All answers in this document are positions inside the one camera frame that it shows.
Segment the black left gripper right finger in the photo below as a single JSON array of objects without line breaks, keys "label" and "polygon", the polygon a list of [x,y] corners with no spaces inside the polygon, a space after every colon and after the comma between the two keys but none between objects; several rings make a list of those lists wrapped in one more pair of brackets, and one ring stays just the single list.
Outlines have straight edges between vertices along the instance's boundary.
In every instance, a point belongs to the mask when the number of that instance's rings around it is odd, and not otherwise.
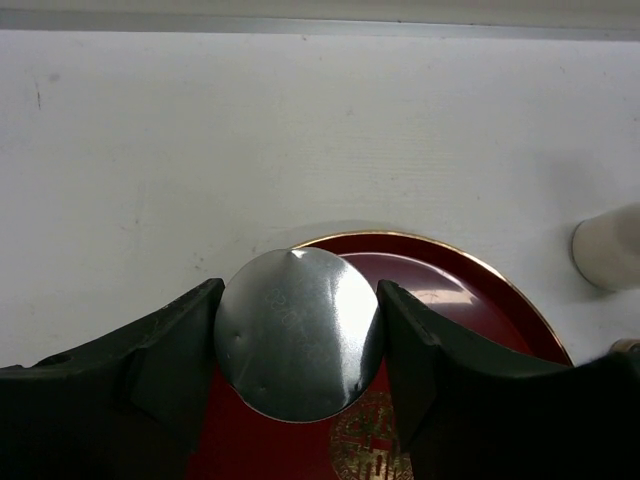
[{"label": "black left gripper right finger", "polygon": [[417,479],[635,479],[639,356],[570,367],[503,347],[382,281],[396,431]]}]

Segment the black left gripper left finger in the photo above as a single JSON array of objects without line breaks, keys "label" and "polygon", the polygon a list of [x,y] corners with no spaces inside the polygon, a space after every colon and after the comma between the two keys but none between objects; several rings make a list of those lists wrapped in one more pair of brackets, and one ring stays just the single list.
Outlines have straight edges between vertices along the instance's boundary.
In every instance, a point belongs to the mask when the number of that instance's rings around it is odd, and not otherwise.
[{"label": "black left gripper left finger", "polygon": [[208,279],[93,341],[2,368],[2,478],[184,478],[206,414],[223,291]]}]

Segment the blue label silver lid jar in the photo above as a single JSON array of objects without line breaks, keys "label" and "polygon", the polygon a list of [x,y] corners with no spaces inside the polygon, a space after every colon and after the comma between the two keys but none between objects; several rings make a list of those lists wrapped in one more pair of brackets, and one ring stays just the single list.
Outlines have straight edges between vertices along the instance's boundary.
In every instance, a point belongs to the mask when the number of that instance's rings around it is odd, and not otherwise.
[{"label": "blue label silver lid jar", "polygon": [[318,422],[358,400],[381,365],[380,307],[347,260],[315,247],[266,252],[226,285],[214,320],[220,370],[268,418]]}]

